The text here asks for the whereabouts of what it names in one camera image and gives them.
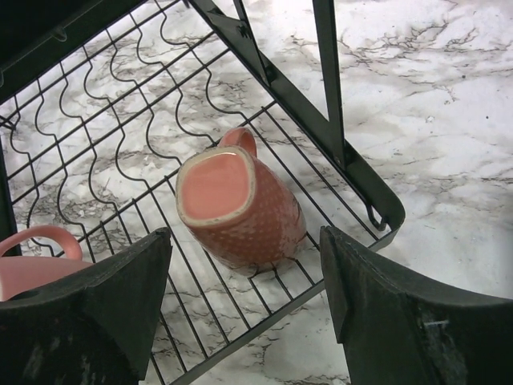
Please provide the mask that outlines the pink printed coffee mug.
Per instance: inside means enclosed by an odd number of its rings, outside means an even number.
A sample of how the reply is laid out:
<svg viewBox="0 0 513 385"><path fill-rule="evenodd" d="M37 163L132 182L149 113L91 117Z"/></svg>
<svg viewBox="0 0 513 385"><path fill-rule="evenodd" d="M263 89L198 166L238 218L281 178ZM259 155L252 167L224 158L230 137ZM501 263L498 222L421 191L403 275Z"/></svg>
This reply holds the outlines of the pink printed coffee mug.
<svg viewBox="0 0 513 385"><path fill-rule="evenodd" d="M256 141L243 127L183 163L176 210L202 247L234 270L266 270L292 259L307 237L297 198L258 159Z"/></svg>

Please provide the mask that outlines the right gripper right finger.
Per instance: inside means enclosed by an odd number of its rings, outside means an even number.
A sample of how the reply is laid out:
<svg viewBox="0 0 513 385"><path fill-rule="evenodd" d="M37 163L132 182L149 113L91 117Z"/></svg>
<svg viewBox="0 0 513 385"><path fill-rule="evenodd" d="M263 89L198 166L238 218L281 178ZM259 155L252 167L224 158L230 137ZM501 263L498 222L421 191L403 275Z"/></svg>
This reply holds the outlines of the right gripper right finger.
<svg viewBox="0 0 513 385"><path fill-rule="evenodd" d="M336 340L354 384L509 384L512 302L428 278L320 230Z"/></svg>

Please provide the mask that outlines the plain pink mug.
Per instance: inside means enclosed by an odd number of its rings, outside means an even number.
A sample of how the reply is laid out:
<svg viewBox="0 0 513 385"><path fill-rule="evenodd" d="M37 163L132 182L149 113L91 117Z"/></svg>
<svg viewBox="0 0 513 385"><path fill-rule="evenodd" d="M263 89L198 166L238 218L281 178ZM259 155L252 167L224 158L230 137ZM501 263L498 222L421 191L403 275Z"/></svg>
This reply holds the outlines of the plain pink mug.
<svg viewBox="0 0 513 385"><path fill-rule="evenodd" d="M63 257L13 256L6 252L32 237L45 237L59 244ZM83 260L83 251L75 237L54 225L40 225L24 229L1 241L1 300L64 278L92 264Z"/></svg>

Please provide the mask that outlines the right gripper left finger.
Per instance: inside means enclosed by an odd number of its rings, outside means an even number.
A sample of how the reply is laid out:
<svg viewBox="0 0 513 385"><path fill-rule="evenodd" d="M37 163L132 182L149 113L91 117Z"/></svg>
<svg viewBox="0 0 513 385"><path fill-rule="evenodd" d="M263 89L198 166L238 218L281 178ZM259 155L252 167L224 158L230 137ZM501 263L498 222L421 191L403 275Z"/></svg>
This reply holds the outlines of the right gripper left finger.
<svg viewBox="0 0 513 385"><path fill-rule="evenodd" d="M1 302L3 384L145 379L172 254L159 228L123 251Z"/></svg>

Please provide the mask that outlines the black wire dish rack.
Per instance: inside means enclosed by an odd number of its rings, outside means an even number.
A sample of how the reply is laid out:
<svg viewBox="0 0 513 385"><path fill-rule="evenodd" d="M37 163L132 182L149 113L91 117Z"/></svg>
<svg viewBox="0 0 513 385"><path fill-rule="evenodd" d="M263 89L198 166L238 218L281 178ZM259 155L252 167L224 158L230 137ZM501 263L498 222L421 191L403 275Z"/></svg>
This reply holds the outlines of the black wire dish rack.
<svg viewBox="0 0 513 385"><path fill-rule="evenodd" d="M181 164L245 126L296 195L308 233L285 264L221 265L175 207ZM353 182L196 12L147 2L1 108L14 226L59 225L99 261L169 226L172 259L146 383L203 378L321 291L319 229L382 247L401 203L383 180Z"/></svg>

